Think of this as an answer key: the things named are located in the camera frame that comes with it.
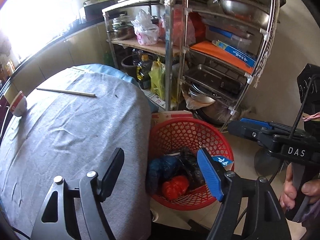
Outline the black plastic bag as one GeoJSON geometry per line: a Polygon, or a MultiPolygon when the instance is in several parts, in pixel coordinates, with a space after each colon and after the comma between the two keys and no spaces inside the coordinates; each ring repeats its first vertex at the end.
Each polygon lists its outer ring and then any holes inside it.
{"type": "Polygon", "coordinates": [[[195,190],[205,184],[202,172],[197,163],[196,155],[188,147],[181,148],[180,163],[189,179],[189,190],[195,190]]]}

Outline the grey tablecloth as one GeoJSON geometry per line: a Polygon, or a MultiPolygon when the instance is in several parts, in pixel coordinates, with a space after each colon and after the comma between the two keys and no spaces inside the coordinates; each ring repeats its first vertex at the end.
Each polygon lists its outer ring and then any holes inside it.
{"type": "Polygon", "coordinates": [[[41,88],[96,97],[34,90],[25,115],[11,119],[1,143],[1,201],[10,224],[30,234],[55,176],[81,178],[119,147],[124,165],[103,211],[116,239],[147,239],[151,111],[144,93],[118,77],[70,69],[41,88]]]}

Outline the blue plastic bag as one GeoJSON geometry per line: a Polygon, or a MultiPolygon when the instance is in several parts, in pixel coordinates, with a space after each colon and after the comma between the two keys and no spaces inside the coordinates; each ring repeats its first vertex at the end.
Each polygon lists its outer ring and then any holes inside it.
{"type": "Polygon", "coordinates": [[[146,190],[156,194],[162,184],[181,174],[181,162],[178,156],[164,155],[148,163],[146,172],[146,190]]]}

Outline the metal storage rack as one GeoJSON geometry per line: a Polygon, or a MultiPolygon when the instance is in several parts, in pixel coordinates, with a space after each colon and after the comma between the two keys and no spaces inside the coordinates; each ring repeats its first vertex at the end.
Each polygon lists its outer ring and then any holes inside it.
{"type": "Polygon", "coordinates": [[[161,56],[150,98],[226,129],[271,53],[280,0],[125,0],[102,10],[110,47],[161,56]]]}

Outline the steel tray on rack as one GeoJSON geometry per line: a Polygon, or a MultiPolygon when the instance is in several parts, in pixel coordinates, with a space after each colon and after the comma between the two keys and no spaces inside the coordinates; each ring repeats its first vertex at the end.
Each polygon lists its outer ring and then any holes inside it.
{"type": "Polygon", "coordinates": [[[204,64],[187,70],[184,78],[231,102],[240,98],[244,88],[241,81],[204,64]]]}

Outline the black microwave oven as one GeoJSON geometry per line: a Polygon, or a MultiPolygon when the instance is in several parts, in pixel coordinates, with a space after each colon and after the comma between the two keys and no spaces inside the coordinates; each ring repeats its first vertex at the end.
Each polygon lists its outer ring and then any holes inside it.
{"type": "Polygon", "coordinates": [[[84,5],[80,9],[80,18],[82,22],[103,19],[102,10],[115,4],[114,0],[102,1],[94,4],[84,5]]]}

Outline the red and white bowl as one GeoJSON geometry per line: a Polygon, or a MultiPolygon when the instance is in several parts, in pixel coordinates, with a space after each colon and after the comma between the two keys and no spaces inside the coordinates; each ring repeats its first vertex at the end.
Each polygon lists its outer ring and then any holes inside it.
{"type": "Polygon", "coordinates": [[[9,110],[16,117],[22,117],[27,111],[27,100],[24,93],[20,90],[10,104],[9,110]]]}

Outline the long thin wooden stick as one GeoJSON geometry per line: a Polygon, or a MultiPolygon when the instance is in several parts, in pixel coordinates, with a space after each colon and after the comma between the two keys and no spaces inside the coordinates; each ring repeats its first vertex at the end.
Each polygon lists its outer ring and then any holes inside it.
{"type": "Polygon", "coordinates": [[[47,91],[47,92],[73,94],[73,95],[87,96],[87,97],[92,97],[92,98],[96,97],[96,95],[94,93],[77,92],[77,91],[72,91],[72,90],[49,89],[49,88],[40,88],[40,87],[36,87],[36,89],[41,90],[41,91],[47,91]]]}

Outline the yellow plastic bag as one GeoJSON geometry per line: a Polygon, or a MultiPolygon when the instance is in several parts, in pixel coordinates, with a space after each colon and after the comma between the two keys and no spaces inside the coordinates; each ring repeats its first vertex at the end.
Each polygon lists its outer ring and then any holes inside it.
{"type": "Polygon", "coordinates": [[[151,91],[165,100],[165,65],[161,63],[158,57],[153,61],[151,70],[149,71],[151,91]]]}

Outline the steel pot with lid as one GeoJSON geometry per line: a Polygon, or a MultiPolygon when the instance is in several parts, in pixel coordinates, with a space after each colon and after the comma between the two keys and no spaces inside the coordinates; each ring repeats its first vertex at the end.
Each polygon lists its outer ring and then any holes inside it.
{"type": "Polygon", "coordinates": [[[131,23],[131,17],[120,14],[112,20],[112,31],[115,39],[129,40],[135,36],[134,27],[131,23]]]}

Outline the red plastic bag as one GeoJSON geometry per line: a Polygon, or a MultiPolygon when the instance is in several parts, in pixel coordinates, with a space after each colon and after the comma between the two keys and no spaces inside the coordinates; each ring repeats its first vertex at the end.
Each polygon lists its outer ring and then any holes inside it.
{"type": "Polygon", "coordinates": [[[184,195],[189,187],[189,180],[186,176],[175,176],[162,185],[162,194],[168,201],[173,201],[184,195]]]}

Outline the blue and white carton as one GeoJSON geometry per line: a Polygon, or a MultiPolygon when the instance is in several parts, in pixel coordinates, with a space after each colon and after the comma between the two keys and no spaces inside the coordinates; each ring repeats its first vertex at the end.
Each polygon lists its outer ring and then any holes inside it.
{"type": "Polygon", "coordinates": [[[234,169],[234,161],[228,159],[223,155],[214,155],[213,160],[219,162],[226,171],[230,171],[234,169]]]}

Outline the orange board on rack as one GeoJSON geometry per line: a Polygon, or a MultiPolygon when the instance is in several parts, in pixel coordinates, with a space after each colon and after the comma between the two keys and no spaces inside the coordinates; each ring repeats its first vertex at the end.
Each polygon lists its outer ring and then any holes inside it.
{"type": "Polygon", "coordinates": [[[212,42],[202,41],[200,43],[192,45],[191,47],[189,47],[189,49],[204,53],[207,56],[211,56],[215,59],[222,61],[223,63],[233,65],[236,68],[239,68],[249,74],[253,73],[252,67],[249,67],[237,57],[213,45],[212,42]]]}

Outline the cooking oil bottle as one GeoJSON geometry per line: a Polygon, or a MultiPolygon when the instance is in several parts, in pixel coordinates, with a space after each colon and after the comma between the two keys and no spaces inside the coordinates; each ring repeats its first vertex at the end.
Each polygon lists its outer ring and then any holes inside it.
{"type": "Polygon", "coordinates": [[[151,67],[152,60],[149,59],[148,54],[143,54],[136,68],[137,79],[141,89],[149,89],[151,87],[151,77],[149,76],[151,67]]]}

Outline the red plastic basket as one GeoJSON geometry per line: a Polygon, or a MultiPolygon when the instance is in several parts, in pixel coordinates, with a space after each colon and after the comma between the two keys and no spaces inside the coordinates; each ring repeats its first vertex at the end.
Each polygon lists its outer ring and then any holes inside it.
{"type": "Polygon", "coordinates": [[[215,202],[197,164],[202,148],[223,166],[234,166],[228,141],[204,121],[174,118],[151,129],[146,188],[155,201],[180,211],[198,210],[215,202]]]}

